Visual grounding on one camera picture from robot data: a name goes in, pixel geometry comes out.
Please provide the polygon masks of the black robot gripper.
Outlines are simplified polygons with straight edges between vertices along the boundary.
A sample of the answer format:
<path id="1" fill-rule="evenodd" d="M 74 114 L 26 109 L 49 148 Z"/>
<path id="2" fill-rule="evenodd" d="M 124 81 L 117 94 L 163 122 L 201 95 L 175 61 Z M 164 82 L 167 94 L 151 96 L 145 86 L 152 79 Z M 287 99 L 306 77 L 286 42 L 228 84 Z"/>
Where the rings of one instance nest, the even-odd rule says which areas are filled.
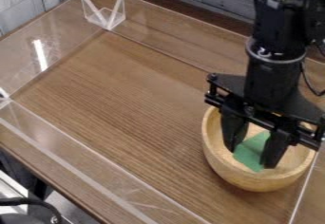
<path id="1" fill-rule="evenodd" d="M 223 143 L 234 152 L 250 124 L 270 131 L 262 149 L 260 164 L 274 169 L 290 146 L 298 144 L 316 150 L 325 139 L 325 110 L 298 88 L 303 61 L 264 61 L 248 58 L 246 74 L 211 73 L 204 101 L 220 113 Z"/>

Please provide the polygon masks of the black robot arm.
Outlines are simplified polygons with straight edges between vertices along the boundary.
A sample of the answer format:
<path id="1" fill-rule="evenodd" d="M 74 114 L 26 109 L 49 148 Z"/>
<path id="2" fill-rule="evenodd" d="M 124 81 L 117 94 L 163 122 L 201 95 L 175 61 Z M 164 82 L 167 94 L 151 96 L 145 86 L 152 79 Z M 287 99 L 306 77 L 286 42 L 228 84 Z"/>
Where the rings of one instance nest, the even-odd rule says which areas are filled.
<path id="1" fill-rule="evenodd" d="M 325 55 L 325 0 L 254 0 L 255 20 L 244 51 L 246 74 L 211 73 L 204 102 L 219 109 L 223 144 L 234 151 L 247 127 L 270 132 L 260 165 L 276 167 L 290 146 L 318 150 L 325 110 L 302 95 L 310 46 Z"/>

